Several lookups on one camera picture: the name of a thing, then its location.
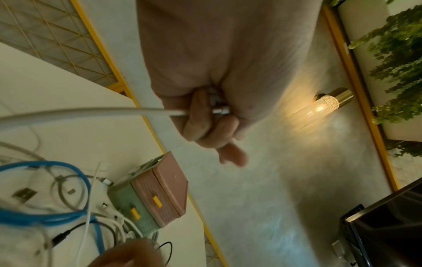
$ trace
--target lattice screen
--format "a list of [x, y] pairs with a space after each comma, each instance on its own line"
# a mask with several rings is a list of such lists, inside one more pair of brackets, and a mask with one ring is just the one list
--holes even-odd
[[0, 41], [99, 85], [117, 82], [70, 0], [0, 0]]

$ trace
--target white table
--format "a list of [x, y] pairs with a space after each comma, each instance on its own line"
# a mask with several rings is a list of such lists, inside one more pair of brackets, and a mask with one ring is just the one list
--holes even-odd
[[[129, 98], [4, 44], [0, 44], [0, 59], [0, 101], [14, 113], [76, 107], [134, 107]], [[6, 115], [10, 115], [10, 111], [0, 104], [0, 116]], [[98, 162], [103, 161], [110, 168], [108, 171], [100, 170], [100, 175], [113, 181], [133, 167], [162, 154], [141, 117], [89, 118], [37, 125], [33, 129], [41, 138], [41, 147], [37, 153], [46, 159], [73, 164], [86, 174], [93, 174]], [[0, 140], [29, 150], [37, 144], [35, 135], [27, 127], [0, 132]], [[0, 154], [22, 157], [19, 153], [3, 148], [0, 148]], [[12, 201], [11, 192], [29, 184], [38, 190], [39, 203], [52, 207], [57, 203], [57, 198], [52, 198], [48, 192], [51, 177], [43, 171], [18, 170], [0, 173], [0, 176], [0, 198], [3, 200]], [[67, 186], [77, 188], [78, 183], [74, 179]], [[105, 186], [100, 187], [103, 188], [99, 189], [98, 203], [108, 201]], [[54, 236], [70, 227], [55, 227], [49, 229], [49, 232]], [[83, 227], [54, 248], [54, 266], [74, 264], [82, 233]], [[110, 242], [110, 237], [106, 234], [106, 243]], [[203, 224], [190, 200], [187, 202], [186, 214], [160, 230], [158, 242], [165, 241], [173, 243], [169, 266], [206, 265]], [[84, 264], [98, 255], [93, 238], [89, 238], [86, 248]], [[163, 248], [163, 251], [166, 257], [169, 247]]]

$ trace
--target hand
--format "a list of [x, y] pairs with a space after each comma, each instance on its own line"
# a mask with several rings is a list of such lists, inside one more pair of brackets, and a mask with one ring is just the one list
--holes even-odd
[[[304, 60], [322, 0], [138, 0], [151, 87], [188, 141], [214, 148], [222, 164], [247, 164], [232, 139], [267, 116]], [[216, 119], [207, 90], [231, 114]]]
[[164, 263], [160, 252], [143, 238], [107, 250], [88, 267], [164, 267]]

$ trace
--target concrete wall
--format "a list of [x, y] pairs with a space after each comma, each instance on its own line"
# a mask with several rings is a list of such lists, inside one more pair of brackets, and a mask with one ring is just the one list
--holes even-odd
[[[347, 35], [356, 40], [373, 29], [382, 27], [388, 16], [422, 4], [422, 0], [396, 0], [387, 5], [385, 0], [347, 0], [338, 9]], [[354, 49], [354, 53], [362, 70], [368, 91], [375, 105], [383, 105], [394, 98], [394, 94], [386, 94], [385, 90], [394, 84], [375, 80], [369, 71], [380, 64], [369, 51], [369, 44]], [[422, 142], [422, 116], [399, 124], [384, 123], [384, 131], [389, 139]]]

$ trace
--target black cable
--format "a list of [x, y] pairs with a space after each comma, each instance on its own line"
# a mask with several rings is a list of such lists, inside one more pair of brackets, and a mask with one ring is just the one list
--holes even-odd
[[[115, 231], [113, 230], [113, 228], [111, 228], [108, 224], [105, 224], [105, 223], [102, 223], [102, 222], [99, 222], [99, 221], [90, 221], [89, 223], [98, 224], [98, 225], [104, 226], [105, 228], [107, 228], [108, 230], [110, 230], [110, 232], [113, 234], [114, 246], [116, 246], [116, 245], [117, 245], [116, 232], [115, 232]], [[51, 240], [52, 246], [53, 246], [53, 247], [57, 246], [57, 245], [58, 245], [58, 244], [60, 244], [63, 240], [65, 240], [65, 239], [66, 239], [66, 237], [67, 237], [68, 235], [70, 235], [70, 233], [72, 233], [75, 229], [77, 229], [77, 228], [79, 228], [79, 227], [81, 227], [81, 226], [83, 226], [83, 225], [85, 225], [85, 224], [86, 224], [86, 223], [80, 223], [80, 224], [76, 225], [75, 227], [70, 228], [70, 229], [69, 229], [69, 230], [67, 230], [66, 232], [63, 232], [63, 233], [61, 233], [61, 234], [56, 235], [56, 236], [55, 236], [55, 237]]]
[[161, 245], [158, 247], [158, 249], [160, 249], [162, 246], [164, 246], [164, 245], [166, 245], [166, 244], [170, 244], [170, 255], [169, 255], [168, 260], [167, 260], [167, 262], [166, 262], [166, 266], [167, 266], [167, 264], [170, 262], [170, 259], [171, 259], [171, 254], [173, 253], [173, 243], [171, 243], [170, 241], [167, 241], [167, 242], [165, 242], [165, 243], [161, 244]]

